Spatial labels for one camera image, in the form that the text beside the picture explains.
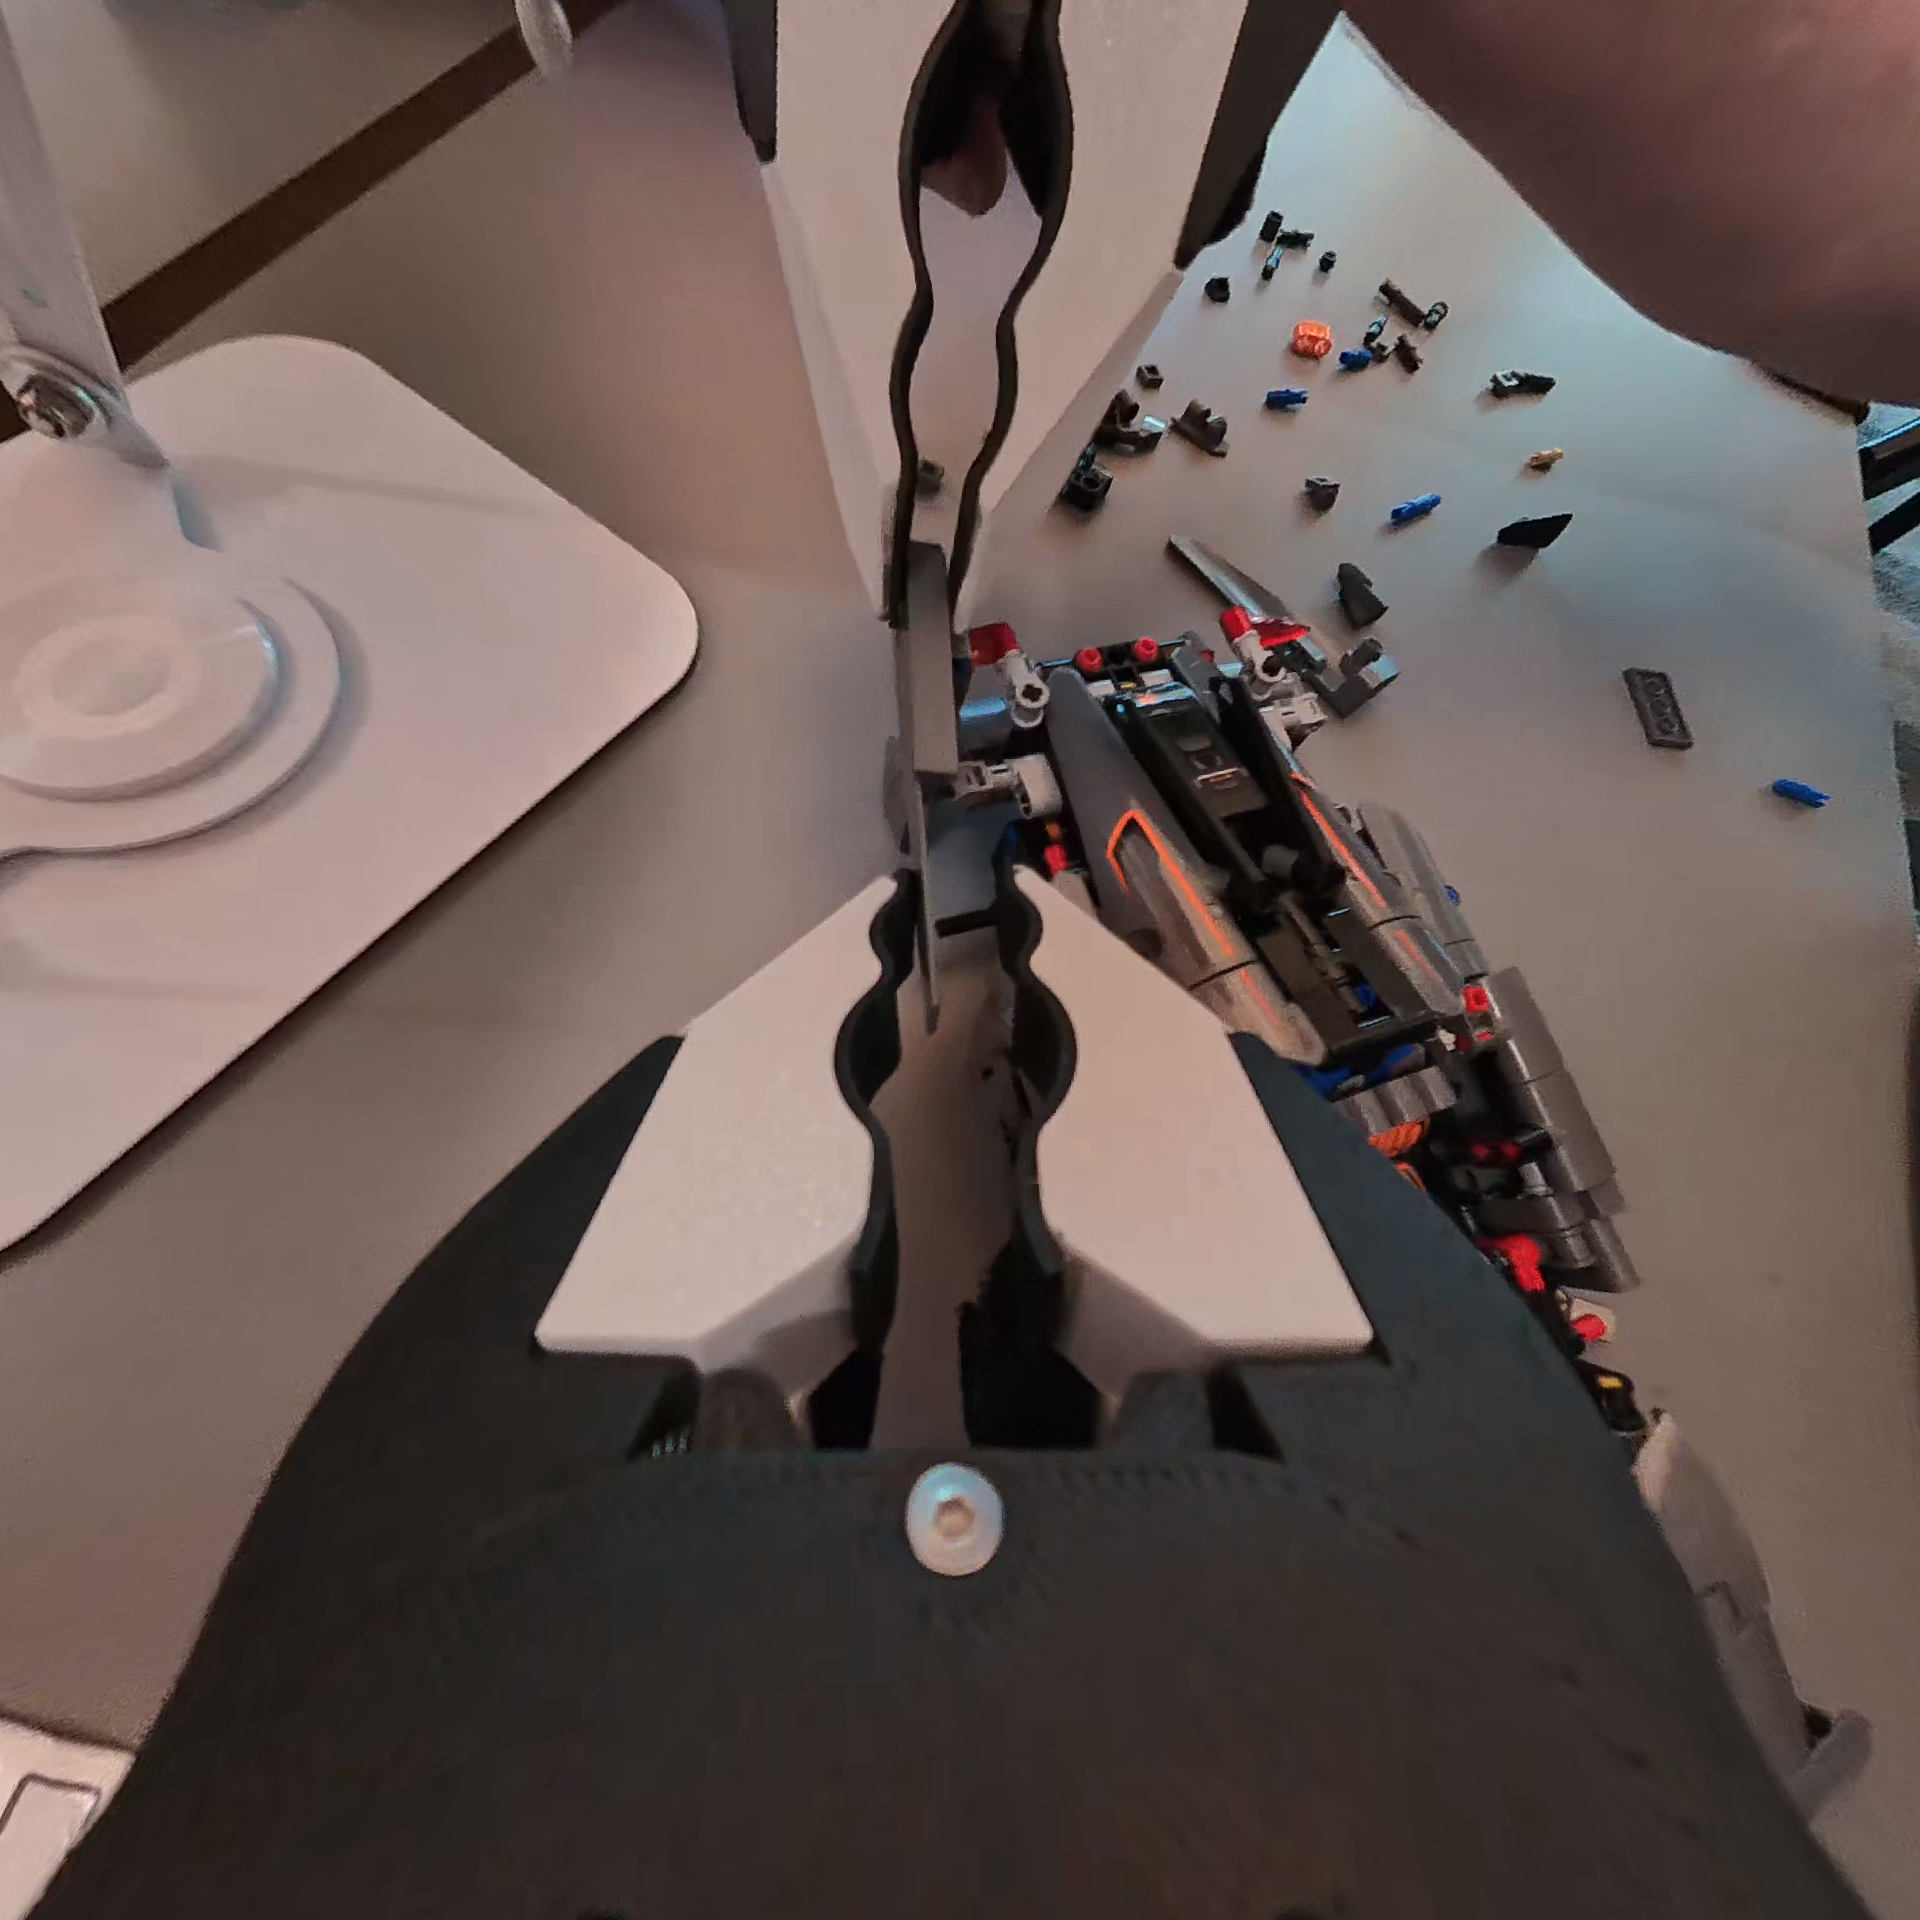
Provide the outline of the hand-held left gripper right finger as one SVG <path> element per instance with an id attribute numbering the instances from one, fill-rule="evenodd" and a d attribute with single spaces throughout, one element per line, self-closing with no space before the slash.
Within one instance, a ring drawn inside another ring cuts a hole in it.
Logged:
<path id="1" fill-rule="evenodd" d="M 1364 1355 L 1373 1324 L 1234 1035 L 1032 868 L 1001 874 L 1016 1103 L 1006 1315 L 1091 1394 Z"/>

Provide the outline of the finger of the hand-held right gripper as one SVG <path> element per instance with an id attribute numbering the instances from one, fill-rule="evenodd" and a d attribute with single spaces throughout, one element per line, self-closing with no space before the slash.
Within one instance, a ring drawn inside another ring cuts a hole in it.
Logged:
<path id="1" fill-rule="evenodd" d="M 956 613 L 1001 620 L 992 571 L 1045 516 L 1173 283 L 1200 159 L 1246 5 L 970 5 L 1010 161 L 981 219 L 940 202 L 940 463 L 960 489 L 1000 400 L 997 324 L 1013 319 L 1013 420 L 977 488 Z"/>
<path id="2" fill-rule="evenodd" d="M 782 2 L 773 27 L 773 215 L 833 501 L 881 620 L 899 618 L 910 433 L 897 396 L 921 293 L 902 167 L 940 2 Z"/>

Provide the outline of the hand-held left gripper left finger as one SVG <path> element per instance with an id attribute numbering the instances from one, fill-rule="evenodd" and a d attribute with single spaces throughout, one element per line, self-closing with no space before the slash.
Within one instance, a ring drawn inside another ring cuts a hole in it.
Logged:
<path id="1" fill-rule="evenodd" d="M 892 1145 L 920 883 L 873 881 L 678 1039 L 538 1322 L 547 1353 L 875 1376 L 897 1317 Z"/>

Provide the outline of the grey lego vehicle model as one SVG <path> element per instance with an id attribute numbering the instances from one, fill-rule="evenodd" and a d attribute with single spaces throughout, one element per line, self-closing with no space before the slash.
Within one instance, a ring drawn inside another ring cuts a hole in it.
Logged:
<path id="1" fill-rule="evenodd" d="M 1798 1696 L 1770 1585 L 1666 1410 L 1643 1410 L 1597 1297 L 1642 1277 L 1616 1164 L 1525 973 L 1494 969 L 1420 832 L 1301 765 L 1325 724 L 1308 626 L 1236 608 L 1181 635 L 1033 659 L 994 621 L 953 645 L 950 797 L 1236 1035 L 1272 1044 L 1520 1297 L 1620 1440 L 1721 1676 L 1803 1813 L 1870 1755 Z"/>

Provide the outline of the grey lego wing assembly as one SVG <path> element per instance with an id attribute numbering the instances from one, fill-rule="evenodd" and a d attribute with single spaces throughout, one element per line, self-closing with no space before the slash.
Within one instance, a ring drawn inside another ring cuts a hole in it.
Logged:
<path id="1" fill-rule="evenodd" d="M 945 1011 L 945 943 L 992 927 L 990 829 L 1000 818 L 965 811 L 956 801 L 958 714 L 966 690 L 953 683 L 945 552 L 908 540 L 897 561 L 902 563 L 889 615 L 897 731 L 881 761 L 881 817 L 920 888 L 914 961 L 923 1029 L 932 1035 Z"/>

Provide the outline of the person's right forearm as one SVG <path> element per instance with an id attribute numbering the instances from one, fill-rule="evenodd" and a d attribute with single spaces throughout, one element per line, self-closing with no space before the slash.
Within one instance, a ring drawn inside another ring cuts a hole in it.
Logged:
<path id="1" fill-rule="evenodd" d="M 1811 386 L 1915 403 L 1915 5 L 1344 11 L 1640 314 Z"/>

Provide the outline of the cluster of black lego pieces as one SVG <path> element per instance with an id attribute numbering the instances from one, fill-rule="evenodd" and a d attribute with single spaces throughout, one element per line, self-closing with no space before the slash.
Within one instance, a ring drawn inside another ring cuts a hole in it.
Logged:
<path id="1" fill-rule="evenodd" d="M 1160 448 L 1165 433 L 1163 419 L 1150 416 L 1136 396 L 1120 391 L 1064 481 L 1058 505 L 1076 516 L 1099 512 L 1113 492 L 1113 463 L 1131 463 Z"/>

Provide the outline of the scattered tiny black lego bits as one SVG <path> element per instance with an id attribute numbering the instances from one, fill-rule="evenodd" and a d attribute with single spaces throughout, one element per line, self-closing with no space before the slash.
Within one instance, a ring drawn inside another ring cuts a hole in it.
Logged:
<path id="1" fill-rule="evenodd" d="M 1394 280 L 1381 280 L 1376 288 L 1376 315 L 1369 320 L 1361 338 L 1363 367 L 1398 367 L 1408 376 L 1420 376 L 1426 362 L 1425 344 L 1448 323 L 1449 303 L 1422 303 L 1403 291 Z"/>

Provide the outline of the white book stand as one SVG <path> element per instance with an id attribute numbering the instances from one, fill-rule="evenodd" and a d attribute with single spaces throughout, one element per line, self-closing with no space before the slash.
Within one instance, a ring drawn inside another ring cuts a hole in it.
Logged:
<path id="1" fill-rule="evenodd" d="M 360 352 L 126 381 L 2 47 L 13 1247 L 649 714 L 700 626 Z"/>

